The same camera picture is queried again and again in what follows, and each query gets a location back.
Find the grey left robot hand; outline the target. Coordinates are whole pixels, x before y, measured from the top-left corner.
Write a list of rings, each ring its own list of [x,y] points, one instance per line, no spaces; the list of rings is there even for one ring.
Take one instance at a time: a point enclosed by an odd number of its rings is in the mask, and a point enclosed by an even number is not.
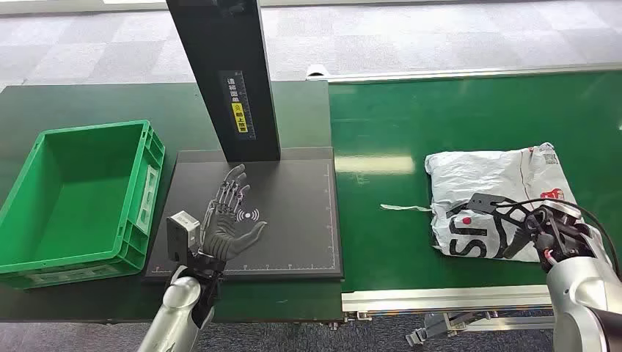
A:
[[[201,225],[200,253],[227,262],[260,240],[266,221],[257,222],[243,235],[236,229],[238,210],[251,189],[246,178],[243,164],[233,167],[209,201]]]

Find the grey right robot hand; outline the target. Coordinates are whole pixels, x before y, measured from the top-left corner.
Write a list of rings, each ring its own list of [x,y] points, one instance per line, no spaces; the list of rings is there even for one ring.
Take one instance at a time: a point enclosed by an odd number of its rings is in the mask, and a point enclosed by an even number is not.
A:
[[[537,251],[534,248],[535,234],[517,229],[512,241],[504,249],[502,257],[507,260],[522,262],[536,262],[538,260]]]

